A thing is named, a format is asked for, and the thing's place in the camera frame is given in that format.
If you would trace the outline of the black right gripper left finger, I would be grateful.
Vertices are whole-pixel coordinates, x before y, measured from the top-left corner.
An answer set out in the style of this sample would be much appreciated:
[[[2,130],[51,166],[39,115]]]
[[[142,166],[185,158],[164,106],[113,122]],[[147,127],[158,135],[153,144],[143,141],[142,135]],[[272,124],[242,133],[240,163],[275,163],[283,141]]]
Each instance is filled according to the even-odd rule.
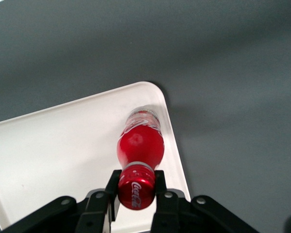
[[[104,189],[90,191],[77,202],[61,196],[18,222],[3,233],[109,233],[119,208],[117,198],[121,170],[114,170]]]

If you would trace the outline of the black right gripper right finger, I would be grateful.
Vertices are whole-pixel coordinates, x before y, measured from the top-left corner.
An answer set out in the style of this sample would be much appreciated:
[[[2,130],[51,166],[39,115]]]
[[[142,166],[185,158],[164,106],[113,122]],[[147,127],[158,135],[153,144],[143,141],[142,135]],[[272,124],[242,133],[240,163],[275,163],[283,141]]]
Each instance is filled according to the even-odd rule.
[[[183,192],[166,187],[162,170],[155,171],[156,212],[153,233],[256,233],[253,227],[209,196],[187,201]]]

